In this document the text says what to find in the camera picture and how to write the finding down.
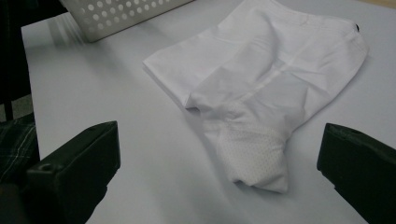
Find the white basket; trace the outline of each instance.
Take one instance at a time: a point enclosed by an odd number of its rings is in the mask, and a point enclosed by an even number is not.
[[[193,0],[61,0],[88,41],[96,41]]]

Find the white table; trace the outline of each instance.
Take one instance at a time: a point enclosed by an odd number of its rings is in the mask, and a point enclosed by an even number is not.
[[[326,122],[396,147],[396,10],[355,0],[280,0],[356,21],[371,48],[357,76],[289,140],[290,191],[230,183],[202,135],[144,72],[158,49],[215,25],[240,0],[198,0],[93,44],[69,14],[23,27],[41,157],[82,130],[117,120],[121,168],[89,223],[366,223],[317,170]]]

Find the laundry basket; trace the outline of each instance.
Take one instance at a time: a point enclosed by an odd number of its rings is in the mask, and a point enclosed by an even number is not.
[[[193,0],[60,0],[93,42]]]

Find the white fabric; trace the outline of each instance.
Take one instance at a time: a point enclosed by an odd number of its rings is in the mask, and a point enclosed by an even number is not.
[[[246,0],[144,65],[177,102],[200,110],[230,180],[285,192],[287,139],[345,87],[367,51],[352,21]]]

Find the plaid fabric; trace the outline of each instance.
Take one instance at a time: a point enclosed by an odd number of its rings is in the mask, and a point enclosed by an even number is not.
[[[38,161],[33,114],[0,123],[0,184],[18,182]]]

